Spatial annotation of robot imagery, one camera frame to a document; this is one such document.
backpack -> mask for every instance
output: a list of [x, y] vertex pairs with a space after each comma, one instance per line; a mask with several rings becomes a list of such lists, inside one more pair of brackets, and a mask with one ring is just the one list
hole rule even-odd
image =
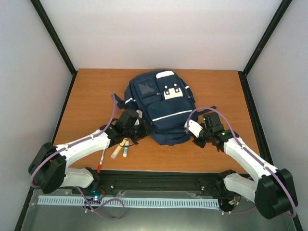
[[[184, 124], [196, 108], [195, 100], [190, 87], [176, 73], [159, 70], [138, 75], [129, 82], [124, 95], [124, 100], [115, 95], [117, 106], [137, 110], [158, 144], [174, 145], [190, 139]], [[206, 112], [194, 113], [191, 119], [197, 121], [198, 115]]]

gray wall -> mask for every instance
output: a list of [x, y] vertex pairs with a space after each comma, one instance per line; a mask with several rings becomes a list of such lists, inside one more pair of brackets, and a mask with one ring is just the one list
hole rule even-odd
[[42, 0], [76, 68], [242, 70], [281, 0]]
[[29, 0], [0, 4], [0, 229], [14, 229], [71, 76]]
[[274, 163], [291, 171], [308, 230], [308, 4], [293, 1], [248, 76]]

table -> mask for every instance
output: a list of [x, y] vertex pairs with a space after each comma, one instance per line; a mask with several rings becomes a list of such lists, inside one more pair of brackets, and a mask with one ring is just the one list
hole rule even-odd
[[[70, 93], [54, 144], [84, 137], [107, 124], [112, 113], [111, 93], [124, 98], [128, 82], [147, 69], [79, 69]], [[191, 88], [196, 106], [213, 106], [222, 112], [245, 143], [258, 153], [258, 147], [238, 72], [232, 70], [173, 70]], [[121, 115], [116, 111], [115, 117]], [[204, 149], [192, 141], [175, 146], [160, 146], [150, 137], [122, 151], [112, 159], [115, 147], [106, 150], [102, 169], [176, 172], [222, 172], [245, 170], [225, 153], [207, 144]], [[96, 169], [102, 152], [95, 152], [71, 165]]]

wooden tabletop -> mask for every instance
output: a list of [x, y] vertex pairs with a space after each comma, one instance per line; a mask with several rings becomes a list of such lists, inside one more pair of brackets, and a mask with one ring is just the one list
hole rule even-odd
[[[54, 144], [74, 141], [107, 124], [112, 112], [111, 93], [124, 98], [128, 82], [145, 69], [79, 69]], [[257, 142], [247, 110], [237, 71], [174, 70], [191, 88], [196, 106], [213, 106], [230, 121], [245, 143], [258, 153]], [[102, 169], [152, 170], [184, 172], [222, 172], [243, 168], [211, 144], [204, 149], [188, 141], [175, 146], [160, 146], [150, 137], [129, 148], [128, 156], [121, 150], [115, 159], [115, 147], [107, 149]], [[96, 169], [102, 152], [95, 152], [71, 167]]]

purple cable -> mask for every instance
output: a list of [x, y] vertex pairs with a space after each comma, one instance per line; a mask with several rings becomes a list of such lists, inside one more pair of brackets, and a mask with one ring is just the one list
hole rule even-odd
[[[111, 98], [112, 98], [112, 101], [113, 101], [113, 108], [112, 108], [112, 114], [111, 114], [111, 117], [110, 117], [110, 120], [108, 122], [108, 124], [104, 127], [104, 129], [102, 131], [100, 131], [99, 133], [97, 133], [96, 135], [94, 135], [93, 137], [98, 137], [99, 135], [103, 134], [107, 128], [110, 126], [111, 122], [112, 122], [112, 119], [114, 118], [114, 114], [115, 114], [115, 107], [116, 107], [116, 98], [115, 98], [115, 95], [112, 93], [111, 94]], [[74, 147], [75, 145], [77, 144], [80, 144], [84, 141], [88, 141], [92, 139], [91, 136], [88, 136], [88, 137], [85, 137], [79, 141], [76, 141], [75, 143], [71, 143], [68, 145], [68, 148], [71, 148], [71, 147]], [[56, 156], [57, 154], [59, 154], [60, 152], [66, 150], [66, 148], [61, 148], [60, 150], [57, 150], [56, 152], [54, 152], [53, 154], [51, 154], [50, 156], [48, 156], [42, 163], [40, 163], [40, 165], [34, 170], [34, 172], [32, 173], [31, 175], [31, 178], [30, 178], [30, 184], [31, 184], [31, 187], [33, 188], [38, 188], [38, 186], [36, 184], [34, 184], [34, 177], [35, 175], [37, 174], [37, 172], [44, 166], [44, 164], [46, 164], [50, 159], [52, 159], [54, 156]]]
[[226, 211], [222, 211], [220, 208], [219, 208], [219, 211], [222, 212], [222, 213], [228, 213], [228, 215], [240, 215], [240, 214], [245, 214], [245, 213], [248, 213], [252, 210], [254, 210], [256, 208], [256, 206], [253, 206], [252, 208], [248, 209], [248, 210], [245, 210], [245, 211], [242, 211], [242, 212], [226, 212]]
[[[82, 195], [82, 197], [85, 199], [85, 201], [86, 201], [86, 204], [85, 204], [85, 205], [88, 205], [88, 206], [90, 207], [91, 211], [93, 211], [93, 212], [94, 212], [96, 215], [98, 215], [99, 217], [101, 217], [101, 218], [103, 218], [103, 219], [106, 219], [106, 220], [116, 220], [116, 219], [119, 219], [120, 217], [123, 216], [124, 211], [125, 211], [125, 205], [124, 205], [123, 201], [121, 201], [120, 199], [118, 199], [118, 198], [113, 198], [113, 199], [110, 199], [110, 200], [104, 202], [104, 203], [103, 203], [102, 205], [100, 205], [99, 207], [93, 208], [93, 207], [91, 206], [90, 202], [87, 200], [87, 198], [86, 198], [86, 196], [84, 195], [84, 193], [82, 192], [82, 190], [81, 190], [79, 187], [76, 187], [76, 188], [78, 189], [78, 191], [80, 192], [80, 194]], [[96, 210], [101, 209], [104, 205], [106, 205], [107, 203], [109, 203], [109, 202], [111, 202], [111, 201], [118, 201], [118, 202], [120, 202], [120, 204], [122, 205], [123, 209], [122, 209], [122, 212], [121, 212], [121, 214], [120, 214], [119, 216], [117, 216], [117, 217], [115, 217], [115, 218], [109, 218], [109, 217], [105, 217], [105, 216], [99, 214], [98, 212], [96, 212]]]
[[[232, 133], [232, 136], [234, 137], [234, 139], [236, 140], [236, 142], [240, 145], [240, 147], [242, 147], [242, 144], [241, 142], [238, 140], [238, 138], [236, 137], [235, 133], [234, 133], [234, 130], [231, 126], [231, 124], [229, 123], [229, 121], [226, 119], [226, 117], [220, 113], [219, 111], [217, 111], [216, 109], [214, 108], [211, 108], [211, 107], [199, 107], [199, 108], [196, 108], [194, 109], [188, 116], [188, 120], [189, 121], [193, 115], [194, 112], [196, 112], [197, 110], [204, 110], [204, 109], [208, 109], [208, 110], [211, 110], [211, 111], [214, 111], [216, 112], [218, 115], [220, 115], [227, 123], [228, 127], [230, 128], [230, 131]], [[186, 129], [186, 132], [188, 133], [189, 132], [189, 123], [187, 122], [187, 129]], [[264, 167], [264, 164], [262, 161], [260, 161], [256, 156], [254, 156], [247, 148], [245, 147], [242, 147], [252, 158], [254, 158], [261, 166]], [[290, 216], [292, 218], [296, 217], [296, 214], [297, 214], [297, 211], [296, 211], [296, 206], [295, 206], [295, 203], [291, 197], [291, 195], [289, 194], [288, 190], [286, 189], [286, 187], [283, 185], [283, 183], [281, 182], [281, 180], [275, 175], [274, 172], [272, 172], [268, 167], [265, 167], [265, 169], [275, 178], [275, 180], [277, 180], [278, 184], [281, 186], [282, 190], [284, 191], [284, 193], [286, 194], [287, 198], [289, 199], [290, 203], [291, 203], [291, 206], [292, 206], [292, 210], [293, 210], [293, 213], [291, 215], [285, 213], [285, 215], [287, 216]]]

